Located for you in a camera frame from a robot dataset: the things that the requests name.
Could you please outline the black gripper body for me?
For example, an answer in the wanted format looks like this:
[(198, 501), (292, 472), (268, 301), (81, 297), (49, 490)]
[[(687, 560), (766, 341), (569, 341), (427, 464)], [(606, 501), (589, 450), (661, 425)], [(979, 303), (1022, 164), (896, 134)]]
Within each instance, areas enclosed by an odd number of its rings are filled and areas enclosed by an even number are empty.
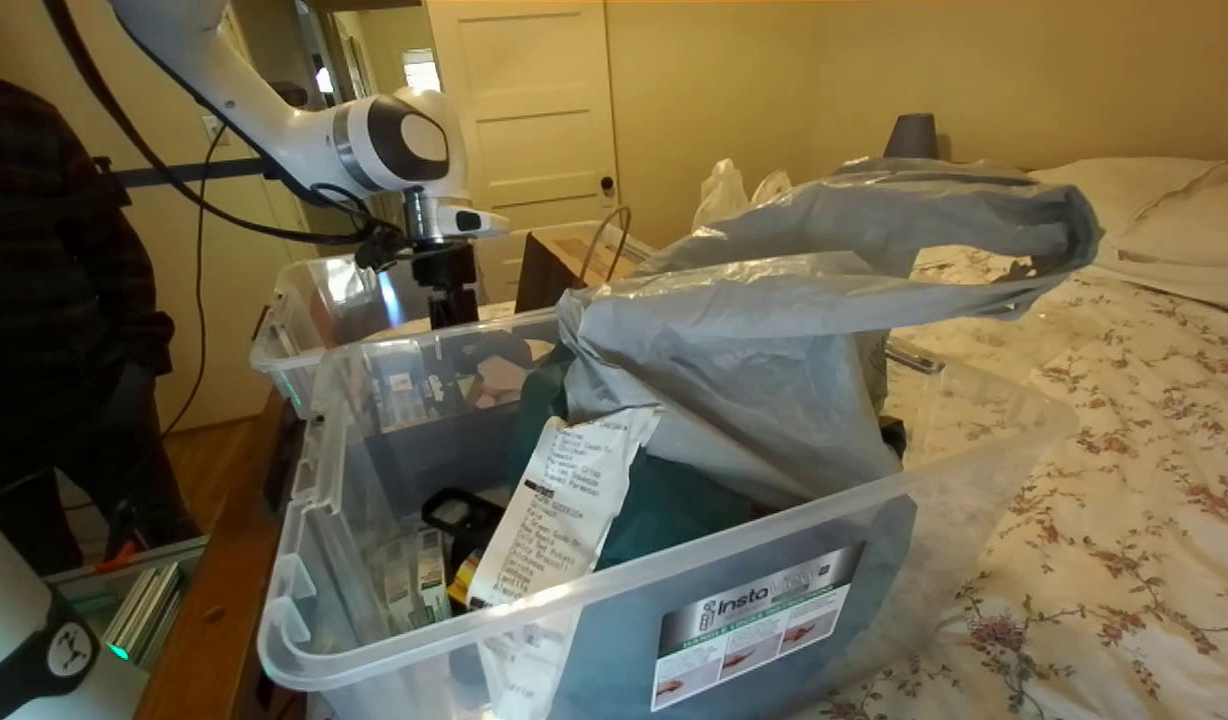
[(425, 286), (427, 319), (437, 326), (476, 319), (476, 251), (469, 238), (419, 238), (411, 251), (411, 276)]

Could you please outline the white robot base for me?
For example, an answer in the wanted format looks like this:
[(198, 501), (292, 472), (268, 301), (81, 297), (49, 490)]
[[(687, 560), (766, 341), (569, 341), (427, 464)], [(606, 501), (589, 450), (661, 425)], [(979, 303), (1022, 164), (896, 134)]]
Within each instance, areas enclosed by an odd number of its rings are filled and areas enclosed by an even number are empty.
[(134, 720), (146, 670), (0, 537), (0, 720)]

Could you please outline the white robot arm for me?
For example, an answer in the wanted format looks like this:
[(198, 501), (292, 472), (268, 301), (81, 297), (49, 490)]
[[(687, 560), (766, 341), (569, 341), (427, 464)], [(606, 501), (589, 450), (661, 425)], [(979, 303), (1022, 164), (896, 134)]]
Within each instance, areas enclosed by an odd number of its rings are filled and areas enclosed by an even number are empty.
[(230, 0), (111, 0), (118, 25), (193, 100), (225, 119), (304, 200), (351, 218), (362, 268), (404, 260), (437, 326), (472, 322), (472, 238), (486, 213), (458, 195), (458, 139), (419, 100), (284, 100), (225, 29)]

